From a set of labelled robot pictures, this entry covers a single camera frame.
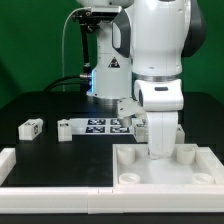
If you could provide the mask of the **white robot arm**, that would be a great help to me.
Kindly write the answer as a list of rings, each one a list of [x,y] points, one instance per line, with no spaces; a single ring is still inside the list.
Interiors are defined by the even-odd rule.
[[[141,117],[149,156],[171,156],[184,104],[181,59],[195,54],[206,36],[198,0],[77,1],[83,23],[97,31],[88,98],[116,104],[126,127]]]

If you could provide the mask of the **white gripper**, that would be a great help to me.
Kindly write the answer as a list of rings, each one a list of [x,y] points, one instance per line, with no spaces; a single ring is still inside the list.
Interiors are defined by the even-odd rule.
[[[117,118],[122,127],[132,125],[132,117],[145,118],[145,111],[133,98],[117,102]],[[170,157],[174,151],[178,125],[177,112],[147,112],[148,154],[151,159]]]

